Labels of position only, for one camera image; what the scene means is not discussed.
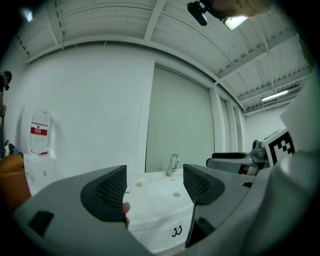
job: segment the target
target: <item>ceiling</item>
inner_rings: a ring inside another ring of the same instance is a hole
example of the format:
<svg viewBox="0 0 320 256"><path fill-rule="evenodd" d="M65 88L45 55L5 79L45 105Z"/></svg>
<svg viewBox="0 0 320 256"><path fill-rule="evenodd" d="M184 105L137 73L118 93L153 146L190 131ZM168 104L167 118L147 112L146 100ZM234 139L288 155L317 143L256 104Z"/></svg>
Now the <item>ceiling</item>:
<svg viewBox="0 0 320 256"><path fill-rule="evenodd" d="M210 15L208 25L200 26L187 11L190 1L49 0L31 22L21 26L14 43L27 63L79 43L140 44L199 68L225 88L244 112L293 99L310 70L294 26L280 10L273 7L231 31ZM284 89L292 89L288 99L262 105L262 96Z"/></svg>

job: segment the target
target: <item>ceiling light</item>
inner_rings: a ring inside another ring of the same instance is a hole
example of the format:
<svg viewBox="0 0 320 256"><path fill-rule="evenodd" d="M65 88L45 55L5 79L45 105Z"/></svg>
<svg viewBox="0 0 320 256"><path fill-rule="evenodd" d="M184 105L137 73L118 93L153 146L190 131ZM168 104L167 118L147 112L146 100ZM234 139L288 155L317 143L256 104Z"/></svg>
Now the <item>ceiling light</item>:
<svg viewBox="0 0 320 256"><path fill-rule="evenodd" d="M27 21L28 22L30 22L30 21L32 21L32 11L29 11L28 13L27 13L27 15L26 15L26 19L27 19Z"/></svg>
<svg viewBox="0 0 320 256"><path fill-rule="evenodd" d="M241 23L243 23L248 17L246 16L239 16L239 17L229 17L226 18L223 23L230 29L234 30L238 27Z"/></svg>
<svg viewBox="0 0 320 256"><path fill-rule="evenodd" d="M271 99L273 99L273 98L276 98L276 97L278 97L278 96L281 96L281 95L284 95L284 94L287 94L287 93L288 93L288 91L285 90L285 91L276 93L276 94L274 94L274 95L271 95L271 96L262 98L261 100L262 100L263 102L265 102L265 101L271 100Z"/></svg>

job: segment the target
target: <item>red label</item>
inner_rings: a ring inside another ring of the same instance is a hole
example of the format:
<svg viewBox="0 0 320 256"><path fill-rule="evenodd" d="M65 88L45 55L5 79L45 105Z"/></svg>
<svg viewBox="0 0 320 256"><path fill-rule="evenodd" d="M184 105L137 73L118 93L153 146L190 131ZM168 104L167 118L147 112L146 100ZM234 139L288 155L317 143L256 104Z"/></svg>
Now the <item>red label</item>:
<svg viewBox="0 0 320 256"><path fill-rule="evenodd" d="M31 127L30 133L31 133L31 134L36 134L36 135L44 135L44 136L47 136L48 130L45 130L45 129L37 129L37 128Z"/></svg>

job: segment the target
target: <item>faucet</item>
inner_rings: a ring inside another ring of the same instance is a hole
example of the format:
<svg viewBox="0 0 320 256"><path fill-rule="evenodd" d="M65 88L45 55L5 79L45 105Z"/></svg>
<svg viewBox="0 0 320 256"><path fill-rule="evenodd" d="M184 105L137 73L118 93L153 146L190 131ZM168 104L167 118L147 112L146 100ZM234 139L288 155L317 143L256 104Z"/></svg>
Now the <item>faucet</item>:
<svg viewBox="0 0 320 256"><path fill-rule="evenodd" d="M176 157L176 162L175 162L175 166L174 168L172 167L172 158L173 157ZM168 167L168 171L166 173L166 175L168 177L171 177L173 173L175 173L177 171L177 165L178 163L180 162L179 160L179 156L177 154L172 154L172 156L170 157L170 164L169 164L169 167Z"/></svg>

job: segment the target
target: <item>black textured grip pad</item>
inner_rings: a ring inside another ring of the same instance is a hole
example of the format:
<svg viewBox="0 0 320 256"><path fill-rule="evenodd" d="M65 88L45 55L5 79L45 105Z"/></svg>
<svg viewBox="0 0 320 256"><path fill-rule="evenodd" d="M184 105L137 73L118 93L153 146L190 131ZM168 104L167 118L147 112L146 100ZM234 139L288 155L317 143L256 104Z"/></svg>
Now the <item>black textured grip pad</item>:
<svg viewBox="0 0 320 256"><path fill-rule="evenodd" d="M194 204L210 205L225 191L221 180L189 164L183 165L183 185Z"/></svg>
<svg viewBox="0 0 320 256"><path fill-rule="evenodd" d="M127 166L122 165L85 185L80 194L81 203L103 222L125 222L122 205L126 189Z"/></svg>

